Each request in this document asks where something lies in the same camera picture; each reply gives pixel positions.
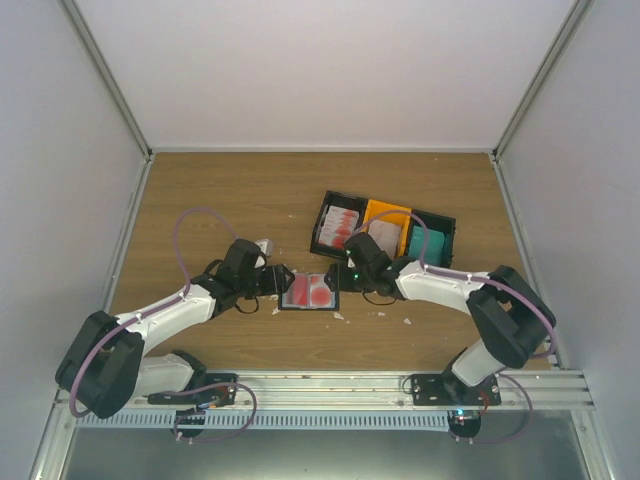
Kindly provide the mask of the black leather card holder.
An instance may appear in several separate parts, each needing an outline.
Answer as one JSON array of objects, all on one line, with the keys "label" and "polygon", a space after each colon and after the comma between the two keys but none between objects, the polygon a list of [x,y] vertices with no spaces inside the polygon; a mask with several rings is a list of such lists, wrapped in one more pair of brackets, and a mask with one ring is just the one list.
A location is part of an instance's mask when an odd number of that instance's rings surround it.
[{"label": "black leather card holder", "polygon": [[339,293],[332,291],[324,274],[295,273],[293,283],[278,299],[282,311],[338,311]]}]

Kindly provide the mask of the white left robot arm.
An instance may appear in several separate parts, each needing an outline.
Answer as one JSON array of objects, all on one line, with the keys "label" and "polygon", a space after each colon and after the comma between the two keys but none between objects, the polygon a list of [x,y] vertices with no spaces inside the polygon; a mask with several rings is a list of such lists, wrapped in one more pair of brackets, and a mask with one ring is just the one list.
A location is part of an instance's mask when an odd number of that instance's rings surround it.
[{"label": "white left robot arm", "polygon": [[284,293],[295,279],[286,266],[268,263],[264,246],[235,240],[225,257],[211,262],[178,292],[147,307],[112,316],[89,315],[63,357],[56,374],[77,407],[105,419],[131,399],[172,391],[185,404],[203,398],[205,378],[184,355],[148,354],[164,341],[235,309],[242,299]]}]

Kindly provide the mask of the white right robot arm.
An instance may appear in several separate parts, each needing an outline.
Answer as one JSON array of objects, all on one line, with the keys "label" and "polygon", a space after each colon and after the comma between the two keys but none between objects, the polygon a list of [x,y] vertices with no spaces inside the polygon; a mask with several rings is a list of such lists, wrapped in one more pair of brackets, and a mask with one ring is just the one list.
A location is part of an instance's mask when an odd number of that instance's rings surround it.
[{"label": "white right robot arm", "polygon": [[463,272],[409,256],[392,260],[366,233],[347,240],[346,258],[325,275],[333,291],[428,302],[473,320],[480,339],[440,374],[444,396],[453,404],[470,403],[499,371],[520,369],[533,357],[555,353],[554,314],[511,267]]}]

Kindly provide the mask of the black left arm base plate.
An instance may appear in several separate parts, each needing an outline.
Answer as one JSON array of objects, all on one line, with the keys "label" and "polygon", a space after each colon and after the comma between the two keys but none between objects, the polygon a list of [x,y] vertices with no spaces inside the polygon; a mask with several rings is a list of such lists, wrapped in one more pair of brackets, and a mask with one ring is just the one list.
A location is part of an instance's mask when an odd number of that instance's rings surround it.
[{"label": "black left arm base plate", "polygon": [[210,384],[218,384],[218,387],[184,396],[156,393],[149,395],[147,401],[152,405],[209,405],[214,407],[233,405],[236,395],[233,384],[237,380],[238,375],[235,373],[204,373],[195,380],[191,380],[185,387],[185,391],[191,391]]}]

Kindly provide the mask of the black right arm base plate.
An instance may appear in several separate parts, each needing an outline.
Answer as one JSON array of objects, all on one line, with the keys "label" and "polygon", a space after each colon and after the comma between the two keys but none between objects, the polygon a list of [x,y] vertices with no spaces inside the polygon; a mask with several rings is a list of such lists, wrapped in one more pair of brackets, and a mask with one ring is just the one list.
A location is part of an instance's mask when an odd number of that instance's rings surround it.
[{"label": "black right arm base plate", "polygon": [[502,403],[495,376],[489,376],[476,386],[467,386],[450,373],[412,374],[408,391],[415,406],[498,406]]}]

